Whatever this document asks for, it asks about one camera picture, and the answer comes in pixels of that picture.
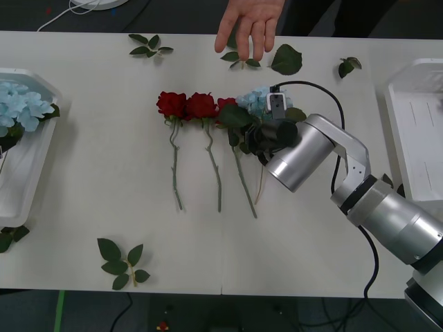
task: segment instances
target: white plastic container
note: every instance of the white plastic container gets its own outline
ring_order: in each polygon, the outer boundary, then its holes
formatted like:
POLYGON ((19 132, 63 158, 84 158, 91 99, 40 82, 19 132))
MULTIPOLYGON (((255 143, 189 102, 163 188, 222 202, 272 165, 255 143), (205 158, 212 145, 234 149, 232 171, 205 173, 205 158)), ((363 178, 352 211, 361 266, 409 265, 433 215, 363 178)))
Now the white plastic container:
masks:
MULTIPOLYGON (((0 68, 0 82, 5 81, 24 84, 40 93, 42 100, 60 106, 60 92, 30 71, 0 68)), ((56 122, 57 118, 52 118, 39 124, 35 132, 25 133, 17 145, 8 150, 0 173, 0 226, 18 227, 28 219, 56 122)))
POLYGON ((406 198, 443 209, 443 59, 418 59, 385 91, 406 198))

